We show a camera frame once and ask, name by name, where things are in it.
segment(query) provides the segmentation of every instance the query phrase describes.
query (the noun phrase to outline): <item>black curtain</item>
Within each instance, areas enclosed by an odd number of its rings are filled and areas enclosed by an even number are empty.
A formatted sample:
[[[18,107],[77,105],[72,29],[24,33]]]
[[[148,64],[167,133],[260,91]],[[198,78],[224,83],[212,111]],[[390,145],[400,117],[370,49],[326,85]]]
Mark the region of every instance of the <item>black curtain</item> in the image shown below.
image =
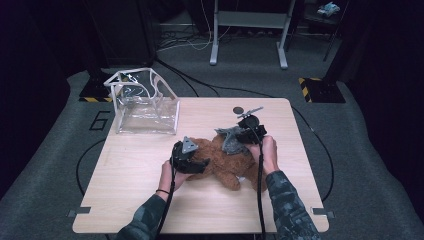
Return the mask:
[[[372,144],[424,221],[423,12],[420,0],[402,2],[402,7],[399,1],[379,2],[348,86],[362,109]]]
[[[65,106],[67,77],[105,64],[81,0],[4,0],[0,22],[3,196]]]

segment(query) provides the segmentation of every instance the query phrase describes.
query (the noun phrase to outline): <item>brown teddy bear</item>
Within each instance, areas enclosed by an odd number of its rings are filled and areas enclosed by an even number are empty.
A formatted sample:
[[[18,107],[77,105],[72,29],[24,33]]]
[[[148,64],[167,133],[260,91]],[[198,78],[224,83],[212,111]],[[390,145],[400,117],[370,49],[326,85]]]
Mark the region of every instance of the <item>brown teddy bear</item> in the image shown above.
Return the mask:
[[[237,191],[240,189],[239,178],[250,180],[252,188],[258,188],[258,168],[252,154],[245,148],[236,151],[225,151],[223,144],[228,140],[226,133],[216,130],[216,135],[212,141],[202,138],[190,138],[198,149],[192,157],[192,161],[201,162],[210,159],[209,165],[202,174],[190,176],[188,180],[202,179],[214,174],[216,178],[228,189]],[[262,173],[261,190],[266,190],[265,173]]]

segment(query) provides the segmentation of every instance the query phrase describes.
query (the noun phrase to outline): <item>light wooden tabletop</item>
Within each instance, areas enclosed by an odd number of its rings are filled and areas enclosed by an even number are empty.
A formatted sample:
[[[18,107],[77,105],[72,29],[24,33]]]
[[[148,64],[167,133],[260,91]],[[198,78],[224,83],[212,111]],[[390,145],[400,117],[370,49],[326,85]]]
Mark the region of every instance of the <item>light wooden tabletop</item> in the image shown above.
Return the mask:
[[[245,111],[263,106],[254,115],[277,141],[278,165],[296,187],[307,210],[322,208],[314,176],[293,116],[282,98],[181,98],[176,135],[116,134],[115,124],[100,154],[82,200],[89,214],[78,214],[76,233],[116,233],[158,186],[161,166],[173,145],[184,138],[212,140],[216,128],[237,125],[233,108]],[[267,232],[276,232],[268,191],[262,194]],[[318,231],[329,228],[325,216],[311,212]],[[250,182],[239,191],[225,188],[214,176],[186,181],[175,192],[162,233],[260,233],[256,192]]]

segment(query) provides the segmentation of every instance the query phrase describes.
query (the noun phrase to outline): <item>table leg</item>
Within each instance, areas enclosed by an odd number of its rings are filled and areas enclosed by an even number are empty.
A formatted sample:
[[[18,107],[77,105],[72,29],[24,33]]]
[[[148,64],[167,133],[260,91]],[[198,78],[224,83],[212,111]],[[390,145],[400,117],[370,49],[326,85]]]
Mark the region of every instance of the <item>table leg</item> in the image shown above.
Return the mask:
[[[218,0],[215,0],[215,10],[213,17],[213,44],[210,65],[215,66],[218,61]]]

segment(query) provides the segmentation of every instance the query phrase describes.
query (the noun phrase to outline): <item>power cord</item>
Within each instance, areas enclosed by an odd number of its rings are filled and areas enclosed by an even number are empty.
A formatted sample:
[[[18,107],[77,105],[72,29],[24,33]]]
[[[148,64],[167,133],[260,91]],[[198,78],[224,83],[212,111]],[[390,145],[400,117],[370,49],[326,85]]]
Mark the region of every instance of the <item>power cord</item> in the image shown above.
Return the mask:
[[[81,157],[78,159],[78,163],[77,163],[77,167],[76,167],[76,169],[75,169],[75,178],[77,179],[77,184],[78,184],[78,189],[80,190],[80,192],[81,192],[81,194],[82,194],[82,196],[84,197],[84,195],[85,195],[85,191],[84,191],[84,189],[83,189],[83,187],[82,187],[82,184],[81,184],[81,181],[80,181],[80,178],[79,178],[79,167],[80,167],[80,164],[81,164],[81,162],[82,162],[82,159],[84,159],[84,156],[92,149],[92,148],[94,148],[95,146],[97,146],[98,144],[100,144],[100,143],[102,143],[102,142],[104,142],[104,141],[106,141],[106,138],[104,138],[104,139],[102,139],[102,140],[99,140],[99,141],[97,141],[97,142],[95,142],[94,144],[92,144],[89,148],[87,148],[85,151],[84,151],[84,153],[81,155]],[[107,240],[110,240],[110,238],[109,238],[109,235],[107,235],[107,234],[105,234],[105,237],[106,237],[106,239]]]
[[[204,85],[206,87],[209,87],[210,89],[212,89],[213,91],[215,91],[216,95],[219,97],[219,93],[214,89],[214,88],[218,88],[218,89],[226,89],[226,90],[235,90],[235,91],[243,91],[243,92],[248,92],[248,93],[254,93],[257,95],[261,95],[261,96],[265,96],[265,97],[269,97],[269,98],[276,98],[274,96],[271,96],[269,94],[265,94],[265,93],[261,93],[261,92],[256,92],[256,91],[251,91],[251,90],[247,90],[247,89],[241,89],[241,88],[230,88],[230,87],[221,87],[221,86],[216,86],[216,85],[212,85],[212,84],[207,84],[204,83],[194,77],[191,77],[189,75],[187,75],[186,73],[166,64],[165,62],[163,62],[162,60],[160,60],[158,57],[156,57],[156,61],[163,65],[164,67],[170,69],[171,71],[173,71],[174,73],[176,73],[177,75],[181,76],[186,76],[188,79],[192,80],[193,82],[196,82],[198,84]],[[321,146],[324,148],[327,156],[328,156],[328,160],[330,163],[330,168],[331,168],[331,180],[330,180],[330,187],[327,191],[327,193],[324,195],[323,198],[321,198],[321,201],[324,202],[327,200],[327,198],[330,196],[332,190],[333,190],[333,186],[334,186],[334,165],[333,165],[333,159],[330,155],[330,152],[328,151],[327,147],[325,146],[324,142],[322,141],[322,139],[318,136],[318,134],[315,132],[315,130],[309,125],[308,121],[305,119],[305,117],[302,115],[302,113],[300,113],[299,110],[297,110],[295,107],[291,106],[291,108],[301,117],[301,119],[303,120],[303,122],[306,124],[306,126],[308,126],[308,128],[312,131],[312,133],[315,135],[315,137],[318,139],[318,141],[320,142]]]

